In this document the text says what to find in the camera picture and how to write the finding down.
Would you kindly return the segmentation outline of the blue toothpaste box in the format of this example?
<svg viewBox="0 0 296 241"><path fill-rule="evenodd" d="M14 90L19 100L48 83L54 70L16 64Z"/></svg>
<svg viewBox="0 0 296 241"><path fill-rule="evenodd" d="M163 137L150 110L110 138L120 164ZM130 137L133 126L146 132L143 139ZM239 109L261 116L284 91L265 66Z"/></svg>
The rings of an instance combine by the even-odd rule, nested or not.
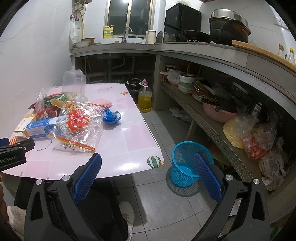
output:
<svg viewBox="0 0 296 241"><path fill-rule="evenodd" d="M48 134L53 130L56 123L60 122L60 118L47 118L31 122L26 127L26 132L30 138L39 139L46 138Z"/></svg>

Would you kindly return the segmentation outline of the red drink can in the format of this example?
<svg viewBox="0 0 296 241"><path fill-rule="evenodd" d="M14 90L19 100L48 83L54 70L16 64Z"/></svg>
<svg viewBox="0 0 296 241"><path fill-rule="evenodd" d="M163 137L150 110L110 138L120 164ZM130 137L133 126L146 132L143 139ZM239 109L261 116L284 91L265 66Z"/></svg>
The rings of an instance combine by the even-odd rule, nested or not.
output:
<svg viewBox="0 0 296 241"><path fill-rule="evenodd" d="M40 121L48 118L54 118L57 117L59 113L60 109L57 107L41 109L37 112L36 120Z"/></svg>

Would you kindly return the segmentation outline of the clear bag with red print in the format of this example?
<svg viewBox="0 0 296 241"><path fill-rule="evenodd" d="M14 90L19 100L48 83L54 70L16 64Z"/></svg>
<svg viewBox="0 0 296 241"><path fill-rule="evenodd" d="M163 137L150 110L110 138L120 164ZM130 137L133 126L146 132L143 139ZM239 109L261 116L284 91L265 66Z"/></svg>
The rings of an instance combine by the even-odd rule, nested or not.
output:
<svg viewBox="0 0 296 241"><path fill-rule="evenodd" d="M94 152L101 138L105 109L91 102L67 101L49 137L70 149Z"/></svg>

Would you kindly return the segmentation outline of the blue plastic wrapper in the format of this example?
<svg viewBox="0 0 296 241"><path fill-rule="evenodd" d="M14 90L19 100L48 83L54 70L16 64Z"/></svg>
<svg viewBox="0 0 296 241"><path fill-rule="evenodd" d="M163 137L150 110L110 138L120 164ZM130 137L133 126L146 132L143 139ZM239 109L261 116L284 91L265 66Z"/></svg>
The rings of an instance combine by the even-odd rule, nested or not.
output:
<svg viewBox="0 0 296 241"><path fill-rule="evenodd" d="M115 125L121 120L119 111L112 112L110 109L105 109L103 113L103 122L109 125Z"/></svg>

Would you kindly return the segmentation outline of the green plastic bottle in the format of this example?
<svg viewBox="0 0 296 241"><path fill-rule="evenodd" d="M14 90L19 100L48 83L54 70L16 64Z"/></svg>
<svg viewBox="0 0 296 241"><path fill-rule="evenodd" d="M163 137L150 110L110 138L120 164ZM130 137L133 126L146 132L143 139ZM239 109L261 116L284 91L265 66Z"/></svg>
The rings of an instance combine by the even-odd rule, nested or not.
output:
<svg viewBox="0 0 296 241"><path fill-rule="evenodd" d="M59 101L67 102L69 100L75 100L76 94L73 92L63 92L60 96L56 97Z"/></svg>

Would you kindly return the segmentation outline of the pink mesh sponge pad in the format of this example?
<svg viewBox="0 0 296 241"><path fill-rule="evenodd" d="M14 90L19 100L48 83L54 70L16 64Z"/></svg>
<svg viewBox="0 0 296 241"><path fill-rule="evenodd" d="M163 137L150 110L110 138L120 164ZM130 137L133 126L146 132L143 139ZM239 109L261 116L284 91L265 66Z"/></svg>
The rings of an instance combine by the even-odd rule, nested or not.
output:
<svg viewBox="0 0 296 241"><path fill-rule="evenodd" d="M95 104L95 105L98 105L98 106L100 106L102 108L110 108L110 107L113 106L113 103L112 102L110 102L110 101L108 101L106 99L102 99L102 98L96 99L96 100L92 100L91 103L92 104Z"/></svg>

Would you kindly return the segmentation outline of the clear plastic container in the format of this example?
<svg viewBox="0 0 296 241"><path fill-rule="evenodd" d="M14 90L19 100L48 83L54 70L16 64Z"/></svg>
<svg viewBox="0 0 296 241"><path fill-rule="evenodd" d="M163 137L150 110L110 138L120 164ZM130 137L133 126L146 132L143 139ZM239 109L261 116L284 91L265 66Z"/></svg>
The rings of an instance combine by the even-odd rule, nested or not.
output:
<svg viewBox="0 0 296 241"><path fill-rule="evenodd" d="M66 71L63 75L62 92L85 95L86 76L81 70Z"/></svg>

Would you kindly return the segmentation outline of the blue plastic waste basket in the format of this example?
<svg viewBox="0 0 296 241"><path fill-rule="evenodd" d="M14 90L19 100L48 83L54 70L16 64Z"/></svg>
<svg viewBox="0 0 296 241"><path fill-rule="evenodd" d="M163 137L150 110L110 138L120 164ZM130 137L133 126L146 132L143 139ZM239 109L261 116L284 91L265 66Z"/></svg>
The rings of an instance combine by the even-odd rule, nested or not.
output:
<svg viewBox="0 0 296 241"><path fill-rule="evenodd" d="M187 188L200 178L194 165L196 153L199 153L203 160L214 164L210 151L199 143L184 141L175 145L171 153L172 166L170 172L170 179L174 185Z"/></svg>

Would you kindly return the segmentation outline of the white shoe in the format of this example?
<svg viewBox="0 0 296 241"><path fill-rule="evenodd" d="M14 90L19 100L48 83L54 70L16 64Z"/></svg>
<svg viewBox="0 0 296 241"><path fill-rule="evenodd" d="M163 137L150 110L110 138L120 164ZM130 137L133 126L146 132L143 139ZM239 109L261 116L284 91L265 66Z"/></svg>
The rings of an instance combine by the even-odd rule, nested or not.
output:
<svg viewBox="0 0 296 241"><path fill-rule="evenodd" d="M133 209L132 205L127 201L120 202L119 208L120 208L123 218L125 219L125 221L127 223L128 237L126 240L131 241L132 240L132 230L133 230L134 219L135 219L134 209Z"/></svg>

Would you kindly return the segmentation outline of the pink balloon tablecloth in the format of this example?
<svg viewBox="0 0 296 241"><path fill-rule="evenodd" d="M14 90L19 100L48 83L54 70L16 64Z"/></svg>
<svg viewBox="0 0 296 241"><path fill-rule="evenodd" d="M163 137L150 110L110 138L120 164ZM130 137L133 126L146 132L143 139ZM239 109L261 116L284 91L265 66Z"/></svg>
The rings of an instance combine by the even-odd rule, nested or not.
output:
<svg viewBox="0 0 296 241"><path fill-rule="evenodd" d="M119 111L118 125L103 126L96 152L102 157L97 178L106 178L150 170L147 161L157 156L163 161L161 148L152 135L124 84L87 84L89 101L112 102L112 111ZM36 140L35 148L26 153L26 163L5 171L5 174L35 179L59 180L85 165L91 153L64 149L57 140Z"/></svg>

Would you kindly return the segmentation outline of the red item in plastic bag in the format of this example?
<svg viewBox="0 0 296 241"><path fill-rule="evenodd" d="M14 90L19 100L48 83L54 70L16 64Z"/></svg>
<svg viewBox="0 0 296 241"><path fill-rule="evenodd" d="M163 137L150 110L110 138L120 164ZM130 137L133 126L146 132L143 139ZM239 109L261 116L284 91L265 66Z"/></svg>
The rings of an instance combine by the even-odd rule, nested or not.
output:
<svg viewBox="0 0 296 241"><path fill-rule="evenodd" d="M276 137L275 130L257 128L243 138L243 147L249 160L258 162L270 153Z"/></svg>

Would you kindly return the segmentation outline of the yellow item in plastic bag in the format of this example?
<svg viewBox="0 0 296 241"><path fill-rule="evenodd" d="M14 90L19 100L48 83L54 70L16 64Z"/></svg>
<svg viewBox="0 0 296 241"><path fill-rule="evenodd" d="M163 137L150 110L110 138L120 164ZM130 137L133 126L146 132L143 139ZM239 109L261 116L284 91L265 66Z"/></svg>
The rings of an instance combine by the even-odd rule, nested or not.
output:
<svg viewBox="0 0 296 241"><path fill-rule="evenodd" d="M233 147L244 149L243 139L250 134L256 119L249 114L237 114L223 126L223 133Z"/></svg>

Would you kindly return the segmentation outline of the pink plastic basin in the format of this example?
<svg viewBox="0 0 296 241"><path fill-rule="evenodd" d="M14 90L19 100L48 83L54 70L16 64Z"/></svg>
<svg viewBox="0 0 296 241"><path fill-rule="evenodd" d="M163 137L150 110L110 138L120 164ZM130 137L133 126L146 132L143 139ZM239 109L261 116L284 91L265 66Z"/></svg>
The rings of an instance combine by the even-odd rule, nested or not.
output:
<svg viewBox="0 0 296 241"><path fill-rule="evenodd" d="M223 109L219 110L217 106L207 103L203 103L203 109L208 117L219 123L226 123L237 115L236 113L230 113Z"/></svg>

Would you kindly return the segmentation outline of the stacked white bowls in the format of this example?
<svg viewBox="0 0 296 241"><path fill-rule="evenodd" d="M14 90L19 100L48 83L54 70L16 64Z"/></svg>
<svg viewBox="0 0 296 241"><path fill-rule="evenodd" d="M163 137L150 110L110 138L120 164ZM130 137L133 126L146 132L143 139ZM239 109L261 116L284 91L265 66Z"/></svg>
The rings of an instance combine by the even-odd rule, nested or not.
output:
<svg viewBox="0 0 296 241"><path fill-rule="evenodd" d="M179 76L178 90L187 95L191 94L191 91L195 90L194 82L196 79L194 75L181 73Z"/></svg>

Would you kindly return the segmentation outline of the cooking oil bottle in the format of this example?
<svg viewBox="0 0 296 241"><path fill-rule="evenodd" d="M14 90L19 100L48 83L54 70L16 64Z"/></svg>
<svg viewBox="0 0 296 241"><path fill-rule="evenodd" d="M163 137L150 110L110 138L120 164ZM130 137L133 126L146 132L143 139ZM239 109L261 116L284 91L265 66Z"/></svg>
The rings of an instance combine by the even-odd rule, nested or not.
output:
<svg viewBox="0 0 296 241"><path fill-rule="evenodd" d="M141 113L148 113L152 109L152 90L146 79L140 83L140 86L141 88L138 92L138 108Z"/></svg>

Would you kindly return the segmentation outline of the white plastic bag on shelf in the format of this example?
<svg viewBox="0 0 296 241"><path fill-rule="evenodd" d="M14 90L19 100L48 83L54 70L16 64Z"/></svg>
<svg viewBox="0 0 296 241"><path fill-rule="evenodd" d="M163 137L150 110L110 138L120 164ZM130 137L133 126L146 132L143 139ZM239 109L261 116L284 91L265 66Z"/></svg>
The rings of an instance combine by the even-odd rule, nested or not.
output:
<svg viewBox="0 0 296 241"><path fill-rule="evenodd" d="M160 74L166 76L168 82L172 85L178 85L180 81L180 71L168 68L167 71L161 71Z"/></svg>

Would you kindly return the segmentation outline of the wooden cutting board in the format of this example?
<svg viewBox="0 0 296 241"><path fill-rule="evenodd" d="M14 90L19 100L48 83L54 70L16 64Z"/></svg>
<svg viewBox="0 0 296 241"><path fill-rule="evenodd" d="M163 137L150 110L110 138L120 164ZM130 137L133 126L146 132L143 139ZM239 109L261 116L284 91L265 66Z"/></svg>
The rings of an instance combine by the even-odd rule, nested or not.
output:
<svg viewBox="0 0 296 241"><path fill-rule="evenodd" d="M240 49L244 49L244 50L248 50L248 51L252 51L254 53L260 54L262 56L266 56L284 66L286 66L287 68L289 68L290 70L292 70L293 72L295 72L295 65L293 65L292 63L290 63L289 61L285 60L284 58L274 54L271 51L268 51L266 49L260 48L256 45L253 44L249 44L249 43L245 43L245 42L240 42L240 41L236 41L236 40L232 40L232 45L235 48L240 48Z"/></svg>

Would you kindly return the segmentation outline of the black frying pan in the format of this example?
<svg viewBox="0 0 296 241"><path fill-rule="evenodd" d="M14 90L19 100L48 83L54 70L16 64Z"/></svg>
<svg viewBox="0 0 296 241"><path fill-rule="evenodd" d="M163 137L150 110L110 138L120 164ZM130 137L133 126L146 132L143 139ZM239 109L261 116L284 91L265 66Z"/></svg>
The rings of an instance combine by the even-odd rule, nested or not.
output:
<svg viewBox="0 0 296 241"><path fill-rule="evenodd" d="M180 42L201 42L201 43L210 43L211 37L207 33L203 33L196 30L183 30L181 28L178 28L174 25L168 24L164 22L165 27L172 28L174 30L177 30L180 32Z"/></svg>

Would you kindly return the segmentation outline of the metal sink faucet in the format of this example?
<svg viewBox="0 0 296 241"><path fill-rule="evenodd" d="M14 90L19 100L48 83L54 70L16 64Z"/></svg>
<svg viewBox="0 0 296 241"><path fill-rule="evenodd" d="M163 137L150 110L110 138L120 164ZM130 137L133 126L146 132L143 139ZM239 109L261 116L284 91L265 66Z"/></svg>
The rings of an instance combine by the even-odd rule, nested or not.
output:
<svg viewBox="0 0 296 241"><path fill-rule="evenodd" d="M125 30L124 30L124 32L123 32L123 38L122 38L122 42L123 42L123 43L126 43L126 42L127 42L128 34L129 34L130 32L133 32L132 28L129 27L129 26L126 27Z"/></svg>

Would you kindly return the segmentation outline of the yellow detergent bottle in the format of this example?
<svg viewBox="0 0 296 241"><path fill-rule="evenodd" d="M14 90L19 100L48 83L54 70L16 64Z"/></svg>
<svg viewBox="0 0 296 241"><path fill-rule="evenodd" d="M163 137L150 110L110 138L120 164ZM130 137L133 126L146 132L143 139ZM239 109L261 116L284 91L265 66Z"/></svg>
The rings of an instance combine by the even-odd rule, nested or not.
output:
<svg viewBox="0 0 296 241"><path fill-rule="evenodd" d="M113 25L104 26L103 28L103 39L113 38Z"/></svg>

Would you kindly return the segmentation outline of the white ceramic jar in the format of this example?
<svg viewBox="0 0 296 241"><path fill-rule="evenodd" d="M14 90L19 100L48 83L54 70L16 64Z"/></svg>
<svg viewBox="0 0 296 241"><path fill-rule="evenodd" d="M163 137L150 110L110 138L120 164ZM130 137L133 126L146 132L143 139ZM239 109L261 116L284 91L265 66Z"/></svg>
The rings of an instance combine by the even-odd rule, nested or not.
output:
<svg viewBox="0 0 296 241"><path fill-rule="evenodd" d="M155 44L156 43L156 31L155 30L148 30L146 32L146 44Z"/></svg>

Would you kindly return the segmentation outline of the black microwave oven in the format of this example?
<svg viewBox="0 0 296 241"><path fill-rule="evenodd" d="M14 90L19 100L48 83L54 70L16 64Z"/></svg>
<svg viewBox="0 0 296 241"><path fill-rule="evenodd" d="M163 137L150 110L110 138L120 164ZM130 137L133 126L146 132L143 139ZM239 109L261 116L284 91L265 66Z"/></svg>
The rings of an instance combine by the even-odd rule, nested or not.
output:
<svg viewBox="0 0 296 241"><path fill-rule="evenodd" d="M201 12L185 4L178 3L166 10L165 22L183 30L201 30ZM180 42L180 32L164 28L164 43Z"/></svg>

